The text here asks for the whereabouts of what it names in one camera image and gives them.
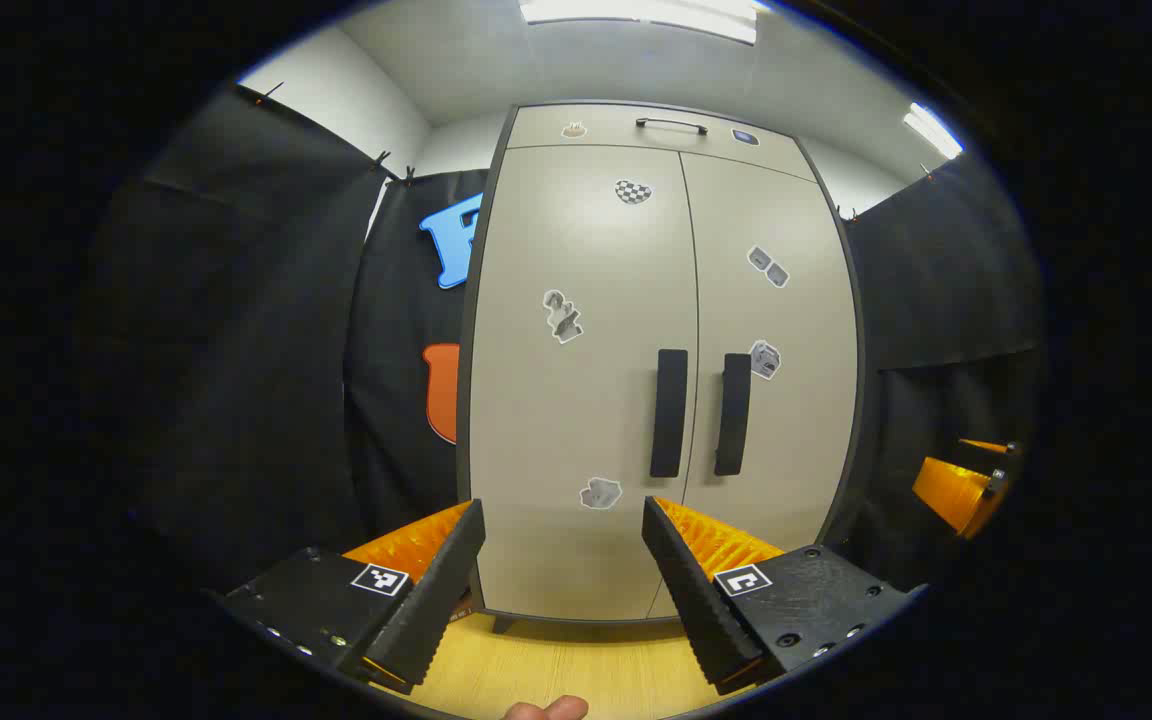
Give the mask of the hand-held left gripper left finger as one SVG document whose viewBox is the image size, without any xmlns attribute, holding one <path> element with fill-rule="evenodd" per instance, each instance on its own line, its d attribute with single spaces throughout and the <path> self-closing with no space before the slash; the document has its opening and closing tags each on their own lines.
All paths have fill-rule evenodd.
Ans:
<svg viewBox="0 0 1152 720">
<path fill-rule="evenodd" d="M 429 679 L 486 539 L 471 498 L 353 550 L 302 543 L 209 600 L 329 679 L 411 694 Z"/>
</svg>

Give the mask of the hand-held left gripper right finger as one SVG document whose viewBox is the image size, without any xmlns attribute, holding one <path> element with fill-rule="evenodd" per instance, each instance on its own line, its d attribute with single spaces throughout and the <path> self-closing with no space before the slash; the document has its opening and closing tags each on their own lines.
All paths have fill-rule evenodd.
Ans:
<svg viewBox="0 0 1152 720">
<path fill-rule="evenodd" d="M 643 541 L 718 694 L 813 673 L 927 592 L 901 591 L 823 544 L 778 551 L 662 497 L 645 498 Z"/>
</svg>

